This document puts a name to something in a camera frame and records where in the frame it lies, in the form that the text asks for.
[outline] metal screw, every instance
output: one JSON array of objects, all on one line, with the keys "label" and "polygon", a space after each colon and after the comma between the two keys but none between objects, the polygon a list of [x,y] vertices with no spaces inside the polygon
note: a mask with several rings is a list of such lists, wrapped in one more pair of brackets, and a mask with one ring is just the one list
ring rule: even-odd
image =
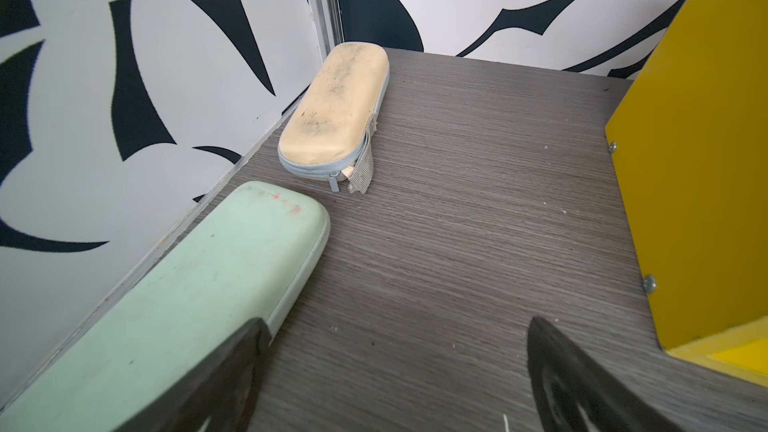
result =
[{"label": "metal screw", "polygon": [[643,279],[643,290],[646,294],[651,295],[656,290],[656,277],[646,275]]}]

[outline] black and white patterned wall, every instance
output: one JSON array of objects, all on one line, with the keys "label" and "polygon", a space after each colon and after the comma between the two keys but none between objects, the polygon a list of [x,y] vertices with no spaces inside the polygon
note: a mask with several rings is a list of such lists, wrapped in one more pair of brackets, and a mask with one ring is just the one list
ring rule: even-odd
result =
[{"label": "black and white patterned wall", "polygon": [[339,0],[345,40],[634,78],[685,0]]},{"label": "black and white patterned wall", "polygon": [[0,404],[320,64],[307,0],[0,0]]}]

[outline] yellow box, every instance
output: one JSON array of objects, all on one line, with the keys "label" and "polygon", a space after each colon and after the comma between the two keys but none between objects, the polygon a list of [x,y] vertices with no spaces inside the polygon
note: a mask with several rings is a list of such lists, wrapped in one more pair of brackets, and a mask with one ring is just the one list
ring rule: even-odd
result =
[{"label": "yellow box", "polygon": [[768,0],[687,0],[606,127],[659,342],[768,387]]}]

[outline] mint green case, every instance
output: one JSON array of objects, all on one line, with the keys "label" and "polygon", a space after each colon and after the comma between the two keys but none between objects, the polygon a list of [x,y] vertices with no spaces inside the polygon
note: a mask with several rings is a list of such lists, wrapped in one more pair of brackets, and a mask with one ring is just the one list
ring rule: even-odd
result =
[{"label": "mint green case", "polygon": [[238,187],[0,415],[2,432],[108,432],[245,321],[274,337],[328,240],[314,199]]}]

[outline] beige pencil case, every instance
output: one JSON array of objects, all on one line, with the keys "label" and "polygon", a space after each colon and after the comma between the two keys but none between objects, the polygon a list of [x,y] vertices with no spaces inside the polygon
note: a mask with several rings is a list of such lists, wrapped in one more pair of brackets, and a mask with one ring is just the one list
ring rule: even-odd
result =
[{"label": "beige pencil case", "polygon": [[364,42],[334,47],[288,121],[278,156],[297,176],[366,193],[373,177],[371,136],[389,82],[383,48]]}]

